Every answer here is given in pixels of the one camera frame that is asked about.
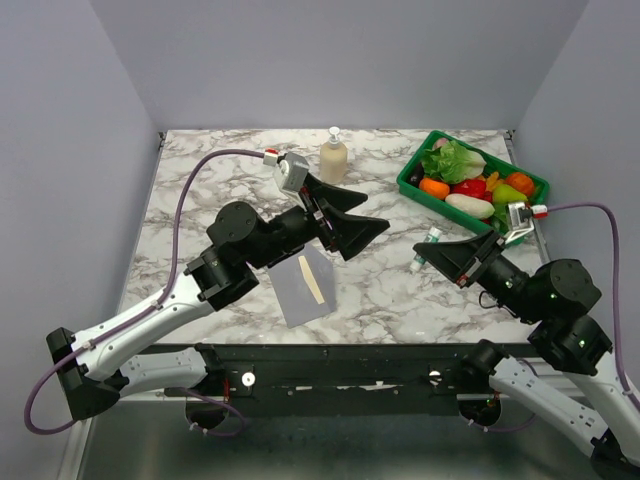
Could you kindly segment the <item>red toy pepper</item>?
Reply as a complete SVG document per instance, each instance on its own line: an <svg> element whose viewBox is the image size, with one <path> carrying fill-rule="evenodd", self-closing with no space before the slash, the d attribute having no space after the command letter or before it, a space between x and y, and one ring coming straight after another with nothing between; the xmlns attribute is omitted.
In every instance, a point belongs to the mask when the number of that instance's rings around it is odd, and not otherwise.
<svg viewBox="0 0 640 480"><path fill-rule="evenodd" d="M460 194L476 199L485 198L486 182L477 178L467 179L451 188L450 194Z"/></svg>

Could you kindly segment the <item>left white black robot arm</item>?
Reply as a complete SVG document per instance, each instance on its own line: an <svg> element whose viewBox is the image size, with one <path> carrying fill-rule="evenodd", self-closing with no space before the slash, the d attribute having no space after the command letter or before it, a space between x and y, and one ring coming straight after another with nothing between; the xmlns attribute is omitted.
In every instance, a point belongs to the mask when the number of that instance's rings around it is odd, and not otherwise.
<svg viewBox="0 0 640 480"><path fill-rule="evenodd" d="M207 229L210 246L174 270L164 289L94 327L51 332L46 341L73 420L97 416L139 391L192 387L201 395L214 393L222 372L208 354L191 349L156 360L154 373L145 372L137 356L181 326L240 300L258 286L255 270L277 265L312 240L350 260L390 226L351 214L366 194L313 175L298 197L299 205L269 221L244 201L226 204Z"/></svg>

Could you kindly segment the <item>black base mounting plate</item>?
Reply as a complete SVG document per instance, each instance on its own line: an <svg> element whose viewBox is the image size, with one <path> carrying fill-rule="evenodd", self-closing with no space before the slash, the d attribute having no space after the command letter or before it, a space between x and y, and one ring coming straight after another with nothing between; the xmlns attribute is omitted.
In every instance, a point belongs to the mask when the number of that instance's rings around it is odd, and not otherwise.
<svg viewBox="0 0 640 480"><path fill-rule="evenodd" d="M464 366L472 344L201 344L207 374L194 386L228 395L248 417L457 415L458 399L493 395Z"/></svg>

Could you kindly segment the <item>beige letter paper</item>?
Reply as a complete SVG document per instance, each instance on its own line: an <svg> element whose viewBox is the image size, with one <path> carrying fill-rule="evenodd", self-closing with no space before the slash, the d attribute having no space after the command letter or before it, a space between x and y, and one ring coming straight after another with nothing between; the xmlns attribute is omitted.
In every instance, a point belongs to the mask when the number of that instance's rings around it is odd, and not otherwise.
<svg viewBox="0 0 640 480"><path fill-rule="evenodd" d="M314 300L318 305L324 304L325 299L322 294L322 291L317 283L315 275L312 271L312 268L306 258L305 255L301 255L298 257L298 262L300 266L300 271L302 273L302 277L304 279L305 284L307 285L309 291L311 292Z"/></svg>

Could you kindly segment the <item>yellow toy pepper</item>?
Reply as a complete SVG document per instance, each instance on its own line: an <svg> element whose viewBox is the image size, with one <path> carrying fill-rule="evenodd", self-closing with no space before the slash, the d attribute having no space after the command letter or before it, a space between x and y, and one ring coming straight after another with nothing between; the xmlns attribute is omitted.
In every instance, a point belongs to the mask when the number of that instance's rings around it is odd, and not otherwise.
<svg viewBox="0 0 640 480"><path fill-rule="evenodd" d="M498 186L504 183L504 179L500 176L498 171L490 174L485 181L485 189L487 192L493 192Z"/></svg>

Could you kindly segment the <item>green plastic basket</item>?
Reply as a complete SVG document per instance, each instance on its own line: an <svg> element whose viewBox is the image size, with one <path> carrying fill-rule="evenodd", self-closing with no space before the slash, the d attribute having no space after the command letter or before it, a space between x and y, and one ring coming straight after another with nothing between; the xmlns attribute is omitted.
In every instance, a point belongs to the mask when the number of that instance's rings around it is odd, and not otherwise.
<svg viewBox="0 0 640 480"><path fill-rule="evenodd" d="M549 183L442 131L431 132L397 177L399 192L473 233L507 232L506 203L542 204Z"/></svg>

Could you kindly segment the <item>orange toy tomato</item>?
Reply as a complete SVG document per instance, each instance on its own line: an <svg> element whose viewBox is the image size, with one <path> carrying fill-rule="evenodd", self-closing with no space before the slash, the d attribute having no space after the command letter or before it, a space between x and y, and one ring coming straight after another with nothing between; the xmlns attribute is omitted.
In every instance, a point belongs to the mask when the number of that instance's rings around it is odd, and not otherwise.
<svg viewBox="0 0 640 480"><path fill-rule="evenodd" d="M522 172L511 173L506 177L505 183L528 198L531 198L535 193L534 181Z"/></svg>

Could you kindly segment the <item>grey envelope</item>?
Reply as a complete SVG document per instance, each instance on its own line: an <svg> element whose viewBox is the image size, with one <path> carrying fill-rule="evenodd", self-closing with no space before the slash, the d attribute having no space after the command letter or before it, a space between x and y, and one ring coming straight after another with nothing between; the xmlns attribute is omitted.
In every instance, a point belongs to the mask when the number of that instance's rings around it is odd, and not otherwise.
<svg viewBox="0 0 640 480"><path fill-rule="evenodd" d="M305 255L325 303L318 305L304 282L298 257ZM293 256L267 269L288 328L304 325L337 309L335 272L331 261L310 243Z"/></svg>

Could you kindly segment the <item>green toy lettuce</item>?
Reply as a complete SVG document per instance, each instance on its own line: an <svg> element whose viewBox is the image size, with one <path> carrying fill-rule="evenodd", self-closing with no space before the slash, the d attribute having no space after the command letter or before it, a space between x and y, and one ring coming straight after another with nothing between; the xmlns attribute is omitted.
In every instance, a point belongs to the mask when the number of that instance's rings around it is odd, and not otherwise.
<svg viewBox="0 0 640 480"><path fill-rule="evenodd" d="M420 161L424 174L446 184L458 184L481 175L486 166L483 156L456 140L437 141L422 152Z"/></svg>

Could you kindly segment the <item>beige soap pump bottle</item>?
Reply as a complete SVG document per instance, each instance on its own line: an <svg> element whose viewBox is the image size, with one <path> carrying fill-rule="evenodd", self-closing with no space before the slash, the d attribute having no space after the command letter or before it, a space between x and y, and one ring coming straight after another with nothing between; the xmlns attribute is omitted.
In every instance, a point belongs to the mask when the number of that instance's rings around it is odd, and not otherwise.
<svg viewBox="0 0 640 480"><path fill-rule="evenodd" d="M339 127L330 127L328 133L328 140L320 148L320 178L325 183L337 184L346 174L348 150L340 138Z"/></svg>

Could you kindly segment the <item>green toy leaf vegetable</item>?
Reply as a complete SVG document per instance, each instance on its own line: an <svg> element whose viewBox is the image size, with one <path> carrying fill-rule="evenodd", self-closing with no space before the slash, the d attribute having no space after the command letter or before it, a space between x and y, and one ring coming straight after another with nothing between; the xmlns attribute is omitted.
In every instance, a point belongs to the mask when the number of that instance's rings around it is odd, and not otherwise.
<svg viewBox="0 0 640 480"><path fill-rule="evenodd" d="M505 235L510 230L507 213L507 205L499 204L495 206L494 214L489 219L491 227L501 235Z"/></svg>

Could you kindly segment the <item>green toy pear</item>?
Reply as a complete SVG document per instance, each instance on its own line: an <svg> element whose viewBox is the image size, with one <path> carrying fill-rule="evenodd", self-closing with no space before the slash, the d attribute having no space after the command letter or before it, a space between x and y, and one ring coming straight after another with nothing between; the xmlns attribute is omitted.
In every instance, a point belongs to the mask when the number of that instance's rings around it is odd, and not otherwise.
<svg viewBox="0 0 640 480"><path fill-rule="evenodd" d="M507 184L498 185L492 192L492 203L494 205L506 205L518 202L527 203L528 197Z"/></svg>

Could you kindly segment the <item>dark toy eggplant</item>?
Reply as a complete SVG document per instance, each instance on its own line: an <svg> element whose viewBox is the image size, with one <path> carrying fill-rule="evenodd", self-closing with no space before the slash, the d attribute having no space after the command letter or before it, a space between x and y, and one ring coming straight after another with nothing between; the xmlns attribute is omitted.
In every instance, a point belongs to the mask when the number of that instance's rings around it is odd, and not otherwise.
<svg viewBox="0 0 640 480"><path fill-rule="evenodd" d="M423 170L415 170L411 173L408 182L412 185L418 185L424 178Z"/></svg>

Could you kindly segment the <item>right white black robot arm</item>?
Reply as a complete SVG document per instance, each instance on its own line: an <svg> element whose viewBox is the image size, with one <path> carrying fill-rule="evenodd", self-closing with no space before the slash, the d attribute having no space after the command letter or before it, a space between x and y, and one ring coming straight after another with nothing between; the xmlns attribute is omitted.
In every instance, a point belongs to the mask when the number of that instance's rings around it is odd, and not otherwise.
<svg viewBox="0 0 640 480"><path fill-rule="evenodd" d="M638 478L635 390L616 369L613 342L589 314L600 290L575 259L549 262L528 275L503 255L504 244L498 233L486 232L467 241L417 243L413 250L452 283L479 284L498 306L533 325L528 341L537 355L588 402L550 386L489 340L462 359L462 384L474 392L490 387L518 401L589 457L601 478Z"/></svg>

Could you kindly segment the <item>white toy radish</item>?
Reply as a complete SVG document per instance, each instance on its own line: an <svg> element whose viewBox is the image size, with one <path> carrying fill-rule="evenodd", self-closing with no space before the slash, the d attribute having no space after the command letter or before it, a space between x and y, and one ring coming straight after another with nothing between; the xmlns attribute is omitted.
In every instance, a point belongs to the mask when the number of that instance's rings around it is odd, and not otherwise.
<svg viewBox="0 0 640 480"><path fill-rule="evenodd" d="M490 202L464 194L450 194L445 198L445 203L478 220L488 219L495 213Z"/></svg>

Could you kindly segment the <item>orange toy fruit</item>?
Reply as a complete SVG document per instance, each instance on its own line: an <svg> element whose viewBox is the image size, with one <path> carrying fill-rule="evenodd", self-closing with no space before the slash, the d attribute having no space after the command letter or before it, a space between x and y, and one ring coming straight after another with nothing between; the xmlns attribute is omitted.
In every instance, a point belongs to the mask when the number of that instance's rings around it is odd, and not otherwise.
<svg viewBox="0 0 640 480"><path fill-rule="evenodd" d="M420 181L419 189L441 201L444 201L450 194L450 186L448 184L427 177Z"/></svg>

